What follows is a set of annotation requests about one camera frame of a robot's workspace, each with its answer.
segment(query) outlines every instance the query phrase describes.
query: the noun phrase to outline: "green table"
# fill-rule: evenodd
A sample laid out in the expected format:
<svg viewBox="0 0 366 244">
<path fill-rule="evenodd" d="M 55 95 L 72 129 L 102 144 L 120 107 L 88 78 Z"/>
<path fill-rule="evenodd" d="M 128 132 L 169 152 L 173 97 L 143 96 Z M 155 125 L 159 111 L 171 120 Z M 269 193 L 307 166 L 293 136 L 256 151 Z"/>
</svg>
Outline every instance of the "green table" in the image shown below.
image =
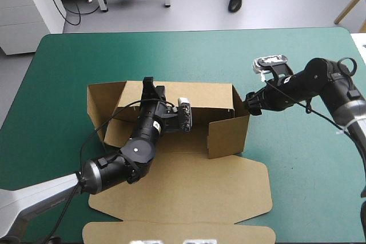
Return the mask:
<svg viewBox="0 0 366 244">
<path fill-rule="evenodd" d="M 78 149 L 93 129 L 88 84 L 153 75 L 231 82 L 244 98 L 263 86 L 253 59 L 272 54 L 285 54 L 295 72 L 313 57 L 354 57 L 355 83 L 366 93 L 365 66 L 349 33 L 339 28 L 48 35 L 0 131 L 0 187 L 18 189 L 78 169 Z M 319 98 L 313 108 L 328 114 Z M 361 158 L 335 132 L 297 106 L 252 117 L 245 157 L 267 165 L 273 209 L 243 224 L 273 228 L 277 242 L 363 241 Z M 89 157 L 101 154 L 97 138 L 87 150 Z M 87 199 L 83 194 L 73 201 L 58 230 L 64 241 L 82 241 L 88 222 L 115 220 L 89 208 Z M 47 234 L 60 210 L 31 221 L 24 240 Z"/>
</svg>

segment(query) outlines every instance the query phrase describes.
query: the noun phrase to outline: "brown cardboard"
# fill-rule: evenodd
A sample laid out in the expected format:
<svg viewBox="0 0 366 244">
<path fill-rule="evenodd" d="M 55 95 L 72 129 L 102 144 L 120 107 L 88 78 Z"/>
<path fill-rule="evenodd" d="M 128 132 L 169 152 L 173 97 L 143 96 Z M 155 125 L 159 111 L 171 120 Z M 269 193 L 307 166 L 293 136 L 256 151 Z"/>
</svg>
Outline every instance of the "brown cardboard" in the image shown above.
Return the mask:
<svg viewBox="0 0 366 244">
<path fill-rule="evenodd" d="M 269 212 L 272 199 L 260 162 L 158 152 L 147 176 L 91 195 L 89 205 L 124 221 L 234 224 Z"/>
<path fill-rule="evenodd" d="M 244 111 L 242 100 L 231 84 L 159 81 L 155 81 L 154 84 L 164 85 L 166 99 L 175 105 L 179 97 L 189 98 L 193 128 L 205 127 L 206 129 L 205 138 L 200 137 L 192 145 L 200 149 L 206 147 L 208 158 L 223 157 L 243 151 L 249 114 Z M 95 127 L 111 116 L 113 110 L 118 111 L 128 103 L 139 100 L 141 93 L 141 81 L 89 85 L 87 110 Z M 138 105 L 125 109 L 112 119 L 106 131 L 100 131 L 100 138 L 105 143 L 116 147 L 125 144 L 137 119 Z M 183 137 L 181 133 L 163 136 L 159 140 L 158 149 L 165 151 L 165 144 L 174 143 L 171 140 L 176 140 L 178 137 L 182 137 L 185 142 L 176 144 L 181 147 L 177 150 L 189 151 L 191 139 Z"/>
<path fill-rule="evenodd" d="M 161 137 L 149 174 L 136 184 L 122 183 L 90 196 L 90 207 L 124 222 L 87 225 L 85 242 L 128 243 L 136 237 L 151 239 L 156 232 L 166 243 L 182 243 L 189 233 L 192 238 L 213 235 L 220 244 L 274 243 L 269 228 L 232 225 L 272 208 L 266 166 L 232 155 L 243 151 L 249 123 L 235 88 L 219 83 L 154 84 L 164 85 L 167 100 L 175 105 L 178 97 L 190 99 L 193 130 Z M 142 83 L 136 81 L 90 85 L 87 111 L 95 127 L 139 100 L 141 91 Z M 101 130 L 100 139 L 123 146 L 137 115 L 138 104 L 127 108 Z"/>
<path fill-rule="evenodd" d="M 156 224 L 147 222 L 93 222 L 83 229 L 85 244 L 129 244 L 133 240 L 162 240 L 183 244 L 186 239 L 216 239 L 218 244 L 274 244 L 268 227 L 222 224 Z"/>
</svg>

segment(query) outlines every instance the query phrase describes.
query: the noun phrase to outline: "gray floor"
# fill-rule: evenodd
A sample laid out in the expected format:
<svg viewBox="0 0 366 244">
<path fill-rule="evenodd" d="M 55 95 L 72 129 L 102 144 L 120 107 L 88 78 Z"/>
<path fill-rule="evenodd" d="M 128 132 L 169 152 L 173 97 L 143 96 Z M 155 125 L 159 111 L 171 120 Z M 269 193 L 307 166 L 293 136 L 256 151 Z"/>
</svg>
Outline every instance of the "gray floor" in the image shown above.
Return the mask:
<svg viewBox="0 0 366 244">
<path fill-rule="evenodd" d="M 263 29 L 283 27 L 334 26 L 333 21 L 350 0 L 244 0 L 243 8 L 227 12 L 229 0 L 164 0 L 108 1 L 109 11 L 97 11 L 82 17 L 79 26 L 65 25 L 65 33 Z M 83 12 L 97 5 L 78 0 Z M 73 3 L 65 6 L 75 10 Z M 359 5 L 342 21 L 341 26 L 356 33 L 365 19 L 366 5 Z M 77 16 L 68 15 L 76 22 Z M 32 54 L 6 56 L 0 51 L 0 126 L 2 125 Z"/>
</svg>

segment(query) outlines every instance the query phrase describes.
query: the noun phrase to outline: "wooden chair leg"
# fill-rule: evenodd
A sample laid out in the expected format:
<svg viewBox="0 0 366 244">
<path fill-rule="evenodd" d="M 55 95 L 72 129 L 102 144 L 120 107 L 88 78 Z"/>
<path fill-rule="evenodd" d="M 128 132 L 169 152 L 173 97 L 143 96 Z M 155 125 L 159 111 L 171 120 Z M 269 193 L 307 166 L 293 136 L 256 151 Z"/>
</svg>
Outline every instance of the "wooden chair leg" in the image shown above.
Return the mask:
<svg viewBox="0 0 366 244">
<path fill-rule="evenodd" d="M 356 4 L 359 1 L 360 0 L 351 0 L 350 3 L 347 5 L 347 7 L 344 8 L 344 10 L 340 13 L 340 15 L 338 15 L 336 20 L 334 20 L 334 23 L 338 24 L 339 22 L 341 22 L 341 20 L 353 9 L 353 7 L 356 6 Z"/>
<path fill-rule="evenodd" d="M 366 20 L 364 21 L 364 23 L 362 24 L 362 27 L 359 31 L 359 33 L 366 33 Z"/>
</svg>

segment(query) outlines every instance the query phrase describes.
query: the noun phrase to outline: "black cable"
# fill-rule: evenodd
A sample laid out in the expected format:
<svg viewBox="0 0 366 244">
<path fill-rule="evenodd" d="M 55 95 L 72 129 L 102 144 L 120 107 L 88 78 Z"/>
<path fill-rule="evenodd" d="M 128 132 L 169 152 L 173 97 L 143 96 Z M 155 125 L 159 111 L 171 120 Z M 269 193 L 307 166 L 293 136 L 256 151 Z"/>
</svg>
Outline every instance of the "black cable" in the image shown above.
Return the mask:
<svg viewBox="0 0 366 244">
<path fill-rule="evenodd" d="M 62 14 L 62 12 L 59 10 L 59 7 L 57 6 L 57 4 L 56 4 L 56 1 L 55 0 L 52 0 L 53 1 L 53 3 L 55 4 L 55 7 L 56 7 L 56 9 L 58 10 L 58 12 L 59 12 L 59 14 L 62 16 L 62 18 L 68 23 L 68 24 L 70 24 L 70 25 L 73 25 L 73 26 L 78 26 L 80 23 L 81 23 L 81 15 L 79 14 L 79 21 L 78 21 L 78 23 L 72 23 L 72 22 L 70 22 L 70 21 L 68 21 L 67 19 L 66 19 L 66 17 L 64 17 L 63 16 L 63 14 Z M 77 3 L 76 3 L 76 1 L 75 0 L 73 0 L 74 1 L 74 3 L 75 3 L 75 5 L 76 5 L 76 9 L 78 10 L 78 12 L 80 13 L 80 10 L 79 10 L 79 6 L 77 5 Z"/>
<path fill-rule="evenodd" d="M 70 13 L 72 13 L 72 14 L 81 14 L 81 15 L 93 14 L 93 13 L 95 13 L 98 9 L 99 9 L 99 5 L 98 5 L 98 6 L 97 6 L 93 11 L 90 11 L 90 12 L 88 12 L 88 13 L 75 13 L 74 11 L 71 11 L 71 10 L 69 10 L 69 9 L 65 8 L 65 10 L 66 10 L 66 11 L 68 11 L 68 12 L 70 12 Z"/>
<path fill-rule="evenodd" d="M 353 136 L 351 136 L 348 132 L 345 131 L 345 129 L 341 128 L 339 125 L 337 125 L 334 121 L 332 121 L 330 118 L 326 117 L 325 115 L 313 110 L 313 109 L 309 109 L 308 107 L 306 107 L 304 104 L 300 103 L 299 101 L 293 99 L 292 97 L 290 97 L 288 94 L 285 94 L 283 91 L 281 91 L 280 89 L 278 89 L 276 86 L 273 86 L 271 83 L 269 83 L 267 80 L 265 81 L 266 84 L 268 84 L 269 86 L 271 86 L 272 88 L 274 88 L 276 91 L 278 91 L 279 93 L 281 93 L 282 95 L 286 96 L 288 99 L 290 99 L 293 103 L 298 104 L 299 106 L 305 108 L 305 110 L 310 110 L 310 112 L 307 113 L 315 113 L 316 115 L 318 115 L 319 117 L 324 118 L 326 121 L 328 121 L 330 124 L 332 124 L 334 127 L 336 127 L 337 129 L 341 130 L 346 136 L 348 136 L 348 138 L 355 144 L 357 150 L 360 153 L 363 165 L 364 165 L 364 171 L 365 171 L 365 175 L 366 175 L 366 158 L 364 156 L 363 149 L 361 148 L 361 146 L 358 144 L 358 142 L 353 138 Z"/>
<path fill-rule="evenodd" d="M 76 13 L 75 11 L 71 11 L 69 9 L 67 9 L 66 7 L 64 7 L 66 11 L 72 13 L 72 14 L 78 14 L 78 15 L 88 15 L 88 14 L 93 14 L 95 13 L 98 9 L 99 9 L 99 5 L 93 10 L 93 11 L 89 11 L 87 13 Z"/>
<path fill-rule="evenodd" d="M 172 107 L 174 107 L 174 104 L 172 104 L 169 101 L 164 101 L 164 100 L 160 100 L 160 99 L 141 99 L 141 100 L 137 100 L 134 102 L 131 102 L 129 104 L 127 104 L 126 106 L 124 106 L 123 108 L 121 108 L 120 110 L 118 110 L 116 113 L 114 113 L 113 115 L 111 115 L 105 122 L 103 122 L 99 127 L 97 127 L 84 141 L 84 143 L 81 145 L 80 151 L 79 151 L 79 161 L 80 161 L 80 171 L 81 171 L 81 178 L 83 177 L 83 165 L 82 165 L 82 153 L 84 150 L 85 145 L 89 142 L 89 140 L 97 133 L 99 132 L 104 126 L 106 126 L 108 124 L 109 121 L 111 121 L 114 117 L 116 117 L 117 114 L 119 114 L 120 112 L 122 112 L 123 110 L 125 110 L 127 107 L 130 107 L 136 103 L 141 103 L 141 102 L 148 102 L 148 101 L 155 101 L 155 102 L 163 102 L 163 103 L 167 103 L 169 105 L 171 105 Z"/>
<path fill-rule="evenodd" d="M 127 104 L 126 106 L 124 106 L 123 108 L 121 108 L 120 110 L 118 110 L 116 113 L 114 113 L 113 115 L 111 115 L 105 122 L 103 122 L 99 127 L 97 127 L 88 137 L 87 139 L 84 141 L 84 143 L 82 144 L 81 148 L 80 148 L 80 152 L 79 152 L 79 157 L 80 157 L 80 175 L 78 176 L 78 178 L 82 178 L 83 176 L 83 170 L 82 170 L 82 152 L 83 149 L 85 147 L 85 145 L 88 143 L 88 141 L 91 139 L 91 137 L 93 137 L 94 134 L 96 134 L 97 132 L 99 132 L 99 130 L 101 130 L 105 125 L 108 124 L 109 121 L 111 121 L 117 114 L 119 114 L 120 112 L 122 112 L 123 110 L 125 110 L 127 107 L 130 107 L 136 103 L 141 103 L 141 102 L 147 102 L 147 101 L 155 101 L 155 102 L 163 102 L 163 103 L 167 103 L 169 105 L 171 105 L 172 107 L 174 107 L 174 104 L 172 104 L 169 101 L 164 101 L 164 100 L 160 100 L 160 99 L 142 99 L 142 100 L 137 100 L 134 102 L 131 102 L 129 104 Z M 47 241 L 54 235 L 54 233 L 56 232 L 56 230 L 58 229 L 58 226 L 60 225 L 63 216 L 65 215 L 67 209 L 69 208 L 69 205 L 71 203 L 71 200 L 73 199 L 76 191 L 78 190 L 78 188 L 80 187 L 80 182 L 78 182 L 75 186 L 75 188 L 73 189 L 73 191 L 71 192 L 71 194 L 68 196 L 67 200 L 66 200 L 66 204 L 62 209 L 61 214 L 59 215 L 57 222 L 55 224 L 55 226 L 53 227 L 52 231 L 47 235 L 47 237 L 42 241 L 41 244 L 46 244 Z"/>
<path fill-rule="evenodd" d="M 48 242 L 48 240 L 54 235 L 54 233 L 56 232 L 56 230 L 58 229 L 58 226 L 60 225 L 63 216 L 65 215 L 67 208 L 69 208 L 69 205 L 71 203 L 71 200 L 73 199 L 77 189 L 79 188 L 79 182 L 75 185 L 73 191 L 71 192 L 71 194 L 69 195 L 69 197 L 67 198 L 66 204 L 62 209 L 61 214 L 59 215 L 57 222 L 55 224 L 55 226 L 53 227 L 52 231 L 47 235 L 47 237 L 42 241 L 41 244 L 46 244 Z"/>
</svg>

